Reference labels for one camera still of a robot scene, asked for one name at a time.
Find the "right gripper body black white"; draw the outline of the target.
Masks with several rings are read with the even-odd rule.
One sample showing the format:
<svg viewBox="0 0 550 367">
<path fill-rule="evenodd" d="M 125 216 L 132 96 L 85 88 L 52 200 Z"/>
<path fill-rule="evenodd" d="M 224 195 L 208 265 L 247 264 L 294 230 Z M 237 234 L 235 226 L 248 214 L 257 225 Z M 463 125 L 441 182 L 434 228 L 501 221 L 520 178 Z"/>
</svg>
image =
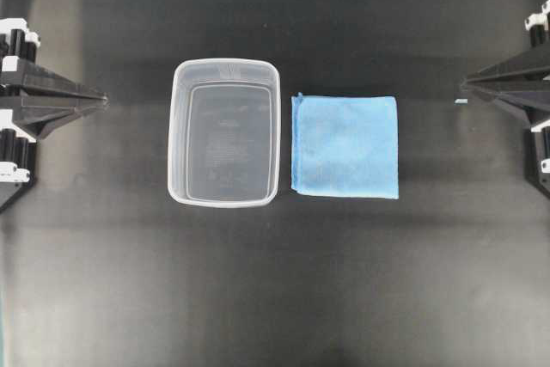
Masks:
<svg viewBox="0 0 550 367">
<path fill-rule="evenodd" d="M 541 11 L 531 14 L 525 20 L 529 31 L 530 45 L 535 48 L 549 41 L 549 0 L 541 5 Z M 549 195 L 549 103 L 541 103 L 530 110 L 531 138 L 537 186 Z"/>
</svg>

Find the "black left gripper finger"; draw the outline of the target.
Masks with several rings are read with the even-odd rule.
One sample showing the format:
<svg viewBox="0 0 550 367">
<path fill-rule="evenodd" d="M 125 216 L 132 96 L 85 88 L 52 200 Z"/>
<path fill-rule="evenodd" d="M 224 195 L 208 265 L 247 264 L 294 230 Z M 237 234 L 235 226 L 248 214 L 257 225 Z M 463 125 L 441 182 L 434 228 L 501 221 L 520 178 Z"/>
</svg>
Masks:
<svg viewBox="0 0 550 367">
<path fill-rule="evenodd" d="M 10 96 L 8 128 L 21 132 L 28 140 L 42 140 L 59 127 L 106 107 L 107 99 Z"/>
<path fill-rule="evenodd" d="M 1 84 L 43 95 L 104 101 L 107 99 L 105 94 L 95 89 L 75 83 L 51 70 L 17 56 L 3 58 Z"/>
</svg>

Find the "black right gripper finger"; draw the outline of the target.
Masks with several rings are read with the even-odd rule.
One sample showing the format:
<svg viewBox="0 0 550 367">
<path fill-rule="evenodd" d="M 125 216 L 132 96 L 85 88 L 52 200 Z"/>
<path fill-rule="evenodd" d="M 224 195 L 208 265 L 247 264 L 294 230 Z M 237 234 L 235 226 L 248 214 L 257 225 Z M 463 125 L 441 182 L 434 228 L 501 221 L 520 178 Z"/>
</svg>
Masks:
<svg viewBox="0 0 550 367">
<path fill-rule="evenodd" d="M 505 86 L 503 83 L 478 84 L 470 89 L 462 89 L 478 96 L 484 101 L 494 103 L 518 118 L 524 126 L 531 126 L 530 110 L 541 103 L 543 107 L 549 103 L 549 88 Z"/>
<path fill-rule="evenodd" d="M 503 83 L 505 86 L 548 89 L 547 76 L 549 76 L 548 42 L 468 75 L 461 83 L 461 88 L 470 89 L 478 84 Z"/>
</svg>

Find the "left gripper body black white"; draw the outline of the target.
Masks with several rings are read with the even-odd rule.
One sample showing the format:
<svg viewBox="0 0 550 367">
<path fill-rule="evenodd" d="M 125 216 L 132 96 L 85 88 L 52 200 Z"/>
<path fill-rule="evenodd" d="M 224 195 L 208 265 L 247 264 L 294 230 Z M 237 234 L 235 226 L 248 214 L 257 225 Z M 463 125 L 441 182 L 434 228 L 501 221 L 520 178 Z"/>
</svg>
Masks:
<svg viewBox="0 0 550 367">
<path fill-rule="evenodd" d="M 33 63 L 40 37 L 23 18 L 1 20 L 1 210 L 5 211 L 35 183 L 37 138 L 22 127 L 22 89 L 9 85 L 24 61 Z"/>
</svg>

